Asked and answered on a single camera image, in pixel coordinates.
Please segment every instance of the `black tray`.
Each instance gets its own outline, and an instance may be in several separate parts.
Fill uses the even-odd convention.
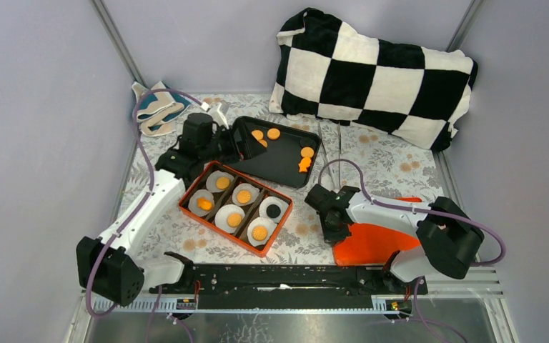
[[[284,184],[294,188],[306,186],[310,179],[310,174],[315,166],[315,159],[321,147],[321,138],[312,132],[306,132],[299,129],[294,129],[289,126],[272,123],[249,116],[240,116],[234,121],[233,127],[235,131],[242,132],[247,136],[244,141],[246,144],[251,144],[251,148],[255,150],[255,144],[259,143],[251,136],[251,131],[259,129],[264,132],[264,140],[268,142],[266,152],[257,156],[252,156],[251,159],[228,164],[233,169],[239,172],[250,174],[262,179],[266,179],[278,184]],[[277,140],[271,140],[266,137],[268,129],[276,128],[281,131],[281,137]],[[298,172],[298,164],[302,159],[300,156],[300,139],[310,139],[311,147],[315,150],[315,155],[312,158],[312,164],[308,168],[307,173]]]

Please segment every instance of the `checkered pillow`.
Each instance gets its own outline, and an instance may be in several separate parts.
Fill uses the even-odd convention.
[[[468,111],[477,64],[461,51],[369,38],[316,9],[290,18],[277,40],[273,113],[349,121],[441,151]]]

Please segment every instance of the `floral tablecloth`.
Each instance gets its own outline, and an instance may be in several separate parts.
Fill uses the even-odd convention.
[[[267,121],[292,126],[305,131],[318,133],[317,121],[300,119],[291,121],[280,114],[271,114],[267,110],[269,94],[227,94],[197,95],[208,103],[220,99],[230,104],[227,113],[228,122],[238,116],[253,116]],[[198,107],[186,110],[183,117]],[[173,134],[157,138],[144,137],[143,145],[154,164],[175,142],[182,130],[183,120],[177,120],[177,130]],[[329,160],[338,156],[337,126],[322,121],[323,144]],[[384,197],[420,197],[433,201],[442,195],[440,175],[435,167],[432,152],[417,148],[385,132],[342,126],[342,157],[359,164],[365,173],[367,188],[374,195]],[[281,186],[273,182],[266,185],[293,198],[294,207],[285,226],[276,238],[265,258],[259,258],[228,239],[212,232],[179,210],[177,203],[157,222],[142,245],[139,258],[156,257],[172,251],[190,258],[194,263],[238,263],[238,264],[334,264],[331,247],[323,242],[319,219],[315,211],[304,203],[306,193],[317,182],[319,171],[324,164],[324,152],[321,149],[314,160],[310,181],[301,189]],[[337,184],[338,165],[332,166]],[[342,185],[358,186],[358,173],[349,164],[341,165]],[[148,182],[147,166],[139,151],[136,152],[127,186],[124,190],[121,211],[126,209]],[[332,180],[327,172],[323,176],[323,185],[333,189]]]

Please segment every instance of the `white wall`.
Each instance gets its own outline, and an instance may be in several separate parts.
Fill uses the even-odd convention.
[[[315,7],[359,33],[445,49],[470,0],[106,0],[146,82],[187,91],[272,91],[288,18]]]
[[[0,343],[61,342],[109,224],[131,79],[89,1],[0,0]]]
[[[480,75],[450,149],[460,194],[508,244],[497,270],[521,342],[549,342],[549,1],[488,1],[461,49]]]

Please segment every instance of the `orange mat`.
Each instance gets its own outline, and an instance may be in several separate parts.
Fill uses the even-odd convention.
[[[400,198],[407,202],[422,202],[419,198]],[[411,250],[420,245],[417,238],[372,224],[353,224],[352,236],[333,248],[338,266],[384,264],[393,252]]]

